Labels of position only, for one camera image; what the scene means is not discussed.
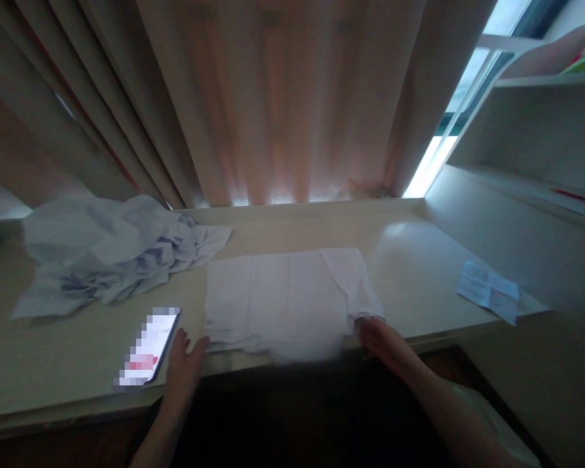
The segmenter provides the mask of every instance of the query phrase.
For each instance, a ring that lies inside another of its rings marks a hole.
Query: folded shirt
[[[279,362],[338,355],[359,317],[383,317],[357,248],[245,255],[208,265],[209,351],[269,351]]]

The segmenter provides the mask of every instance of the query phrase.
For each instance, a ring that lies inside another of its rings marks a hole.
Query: phone screen
[[[135,346],[130,346],[130,354],[125,355],[124,367],[120,370],[120,377],[115,381],[116,385],[120,387],[144,385],[156,378],[179,315],[179,307],[152,309],[147,323],[141,326],[140,337],[136,338]]]

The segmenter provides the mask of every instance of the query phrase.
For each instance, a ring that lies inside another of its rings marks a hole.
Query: receipt
[[[515,283],[467,261],[461,271],[457,293],[516,326],[520,290]]]

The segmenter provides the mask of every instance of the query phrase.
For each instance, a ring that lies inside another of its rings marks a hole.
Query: person's right hand
[[[359,339],[367,350],[403,380],[418,370],[426,368],[403,337],[382,320],[364,318]]]

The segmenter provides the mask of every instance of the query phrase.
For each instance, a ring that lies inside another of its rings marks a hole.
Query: hand
[[[403,380],[426,368],[403,337],[382,320],[364,318],[359,339],[367,350]]]
[[[201,337],[187,354],[190,339],[183,328],[175,333],[169,354],[167,383],[162,404],[172,414],[185,415],[202,375],[203,355],[210,339]]]

